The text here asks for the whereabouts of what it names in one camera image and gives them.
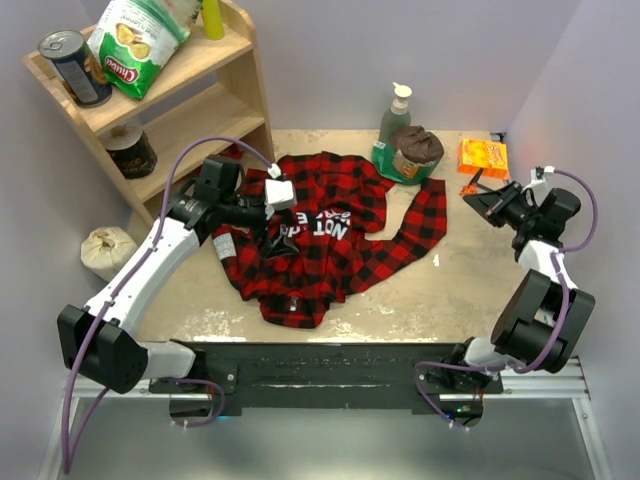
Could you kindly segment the black paper-topped jar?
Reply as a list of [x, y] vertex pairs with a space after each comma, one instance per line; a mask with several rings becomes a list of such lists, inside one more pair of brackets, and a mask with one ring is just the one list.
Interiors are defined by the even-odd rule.
[[139, 179], [154, 171], [157, 155], [137, 121], [114, 126], [100, 136], [100, 141], [126, 179]]

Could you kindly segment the white cloth sack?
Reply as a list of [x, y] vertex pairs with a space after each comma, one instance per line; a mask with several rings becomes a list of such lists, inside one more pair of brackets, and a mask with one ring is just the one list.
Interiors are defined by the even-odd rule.
[[109, 282], [137, 249], [135, 240], [121, 228], [101, 227], [82, 242], [80, 259], [86, 268]]

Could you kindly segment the aluminium rail frame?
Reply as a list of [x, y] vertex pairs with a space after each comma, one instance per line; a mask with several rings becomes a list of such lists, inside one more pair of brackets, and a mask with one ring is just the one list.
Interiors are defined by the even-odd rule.
[[213, 343], [217, 395], [140, 382], [91, 419], [74, 479], [609, 479], [581, 365], [505, 372], [483, 390], [436, 370], [447, 344]]

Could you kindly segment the orange snack box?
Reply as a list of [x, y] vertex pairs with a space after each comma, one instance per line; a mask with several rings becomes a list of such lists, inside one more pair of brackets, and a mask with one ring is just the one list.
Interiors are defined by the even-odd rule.
[[485, 177], [509, 180], [507, 146], [501, 142], [463, 139], [458, 150], [457, 171], [475, 175], [483, 170]]

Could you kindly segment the yellow bottle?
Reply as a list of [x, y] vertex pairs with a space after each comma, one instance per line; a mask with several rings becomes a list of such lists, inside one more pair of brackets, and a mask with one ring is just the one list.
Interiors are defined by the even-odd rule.
[[220, 40], [224, 37], [224, 23], [217, 0], [203, 0], [201, 7], [203, 26], [207, 37]]

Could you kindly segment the green pouch with brown top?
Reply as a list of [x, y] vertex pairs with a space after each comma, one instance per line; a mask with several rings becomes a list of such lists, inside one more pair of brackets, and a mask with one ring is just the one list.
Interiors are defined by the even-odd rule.
[[416, 185], [428, 178], [444, 156], [440, 139], [422, 126], [409, 126], [385, 143], [373, 144], [372, 162], [378, 173], [399, 184]]

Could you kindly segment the green chips bag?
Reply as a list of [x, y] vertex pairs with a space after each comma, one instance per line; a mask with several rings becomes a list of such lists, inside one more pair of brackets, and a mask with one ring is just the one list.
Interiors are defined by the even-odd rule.
[[141, 100], [174, 52], [186, 42], [199, 1], [109, 2], [88, 46], [107, 80]]

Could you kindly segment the blue tin can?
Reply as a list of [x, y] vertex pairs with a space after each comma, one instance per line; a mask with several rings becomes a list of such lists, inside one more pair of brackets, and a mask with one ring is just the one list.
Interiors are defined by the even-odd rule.
[[38, 51], [77, 105], [96, 107], [110, 99], [112, 87], [79, 31], [52, 32], [39, 42]]

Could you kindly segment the green soap dispenser bottle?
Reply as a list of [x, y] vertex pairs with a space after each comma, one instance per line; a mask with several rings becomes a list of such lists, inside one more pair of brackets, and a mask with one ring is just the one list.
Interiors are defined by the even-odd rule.
[[412, 95], [412, 89], [408, 85], [397, 82], [393, 82], [392, 85], [395, 98], [382, 116], [378, 136], [378, 141], [384, 144], [389, 144], [396, 132], [411, 125], [409, 98]]

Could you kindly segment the wooden shelf unit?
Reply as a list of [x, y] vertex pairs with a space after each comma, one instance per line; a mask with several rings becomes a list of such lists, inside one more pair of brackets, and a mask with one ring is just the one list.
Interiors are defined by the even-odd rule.
[[[198, 168], [209, 154], [219, 153], [231, 139], [243, 139], [273, 160], [257, 35], [249, 14], [231, 1], [219, 4], [225, 35], [206, 37], [197, 24], [141, 100], [121, 91], [98, 107], [77, 106], [50, 64], [38, 52], [23, 63], [54, 99], [76, 134], [133, 209], [135, 224], [149, 227], [158, 211], [152, 203], [167, 179], [178, 181]], [[158, 161], [154, 171], [128, 180], [115, 166], [99, 137], [151, 106], [214, 74], [216, 83], [144, 125]]]

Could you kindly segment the orange leaf brooch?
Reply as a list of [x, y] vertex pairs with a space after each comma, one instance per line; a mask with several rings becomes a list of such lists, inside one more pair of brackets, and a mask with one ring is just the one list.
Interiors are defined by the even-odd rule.
[[477, 193], [476, 185], [468, 184], [461, 189], [461, 191], [459, 192], [459, 195], [464, 197], [466, 195], [474, 195], [476, 193]]

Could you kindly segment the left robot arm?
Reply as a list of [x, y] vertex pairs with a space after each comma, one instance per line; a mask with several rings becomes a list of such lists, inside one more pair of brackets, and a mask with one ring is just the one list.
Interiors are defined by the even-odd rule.
[[141, 380], [172, 378], [185, 392], [200, 390], [207, 368], [196, 352], [176, 341], [141, 343], [135, 338], [148, 307], [175, 270], [222, 225], [265, 233], [269, 220], [290, 212], [295, 188], [271, 165], [256, 197], [243, 197], [248, 176], [219, 156], [204, 161], [167, 200], [139, 249], [97, 295], [82, 307], [66, 306], [57, 318], [69, 379], [84, 376], [123, 394]]

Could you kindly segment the red black plaid shirt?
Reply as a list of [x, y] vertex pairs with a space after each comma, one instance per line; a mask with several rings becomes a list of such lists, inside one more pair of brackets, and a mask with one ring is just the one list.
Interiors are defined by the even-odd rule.
[[228, 225], [212, 236], [230, 284], [243, 300], [257, 300], [269, 323], [314, 329], [332, 304], [423, 258], [446, 235], [442, 180], [423, 180], [395, 235], [373, 240], [390, 215], [386, 194], [394, 185], [373, 163], [322, 151], [286, 155], [278, 165], [296, 189], [299, 254], [263, 259], [251, 233]]

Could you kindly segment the black square frame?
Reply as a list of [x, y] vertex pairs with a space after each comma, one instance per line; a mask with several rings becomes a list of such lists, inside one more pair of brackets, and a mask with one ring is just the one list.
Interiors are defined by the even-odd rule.
[[471, 181], [468, 184], [469, 192], [471, 194], [477, 194], [479, 191], [489, 191], [489, 188], [480, 183], [480, 179], [484, 173], [483, 168], [479, 168], [478, 171], [474, 174]]

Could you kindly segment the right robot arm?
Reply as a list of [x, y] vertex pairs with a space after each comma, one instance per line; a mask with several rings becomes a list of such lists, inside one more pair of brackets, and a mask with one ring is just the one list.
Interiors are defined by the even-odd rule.
[[448, 386], [466, 393], [481, 374], [559, 371], [595, 307], [594, 296], [571, 280], [564, 264], [568, 250], [560, 241], [566, 223], [581, 210], [580, 199], [553, 188], [537, 203], [532, 189], [517, 182], [491, 189], [471, 181], [460, 195], [490, 225], [514, 230], [514, 258], [525, 275], [491, 335], [454, 349], [445, 369]]

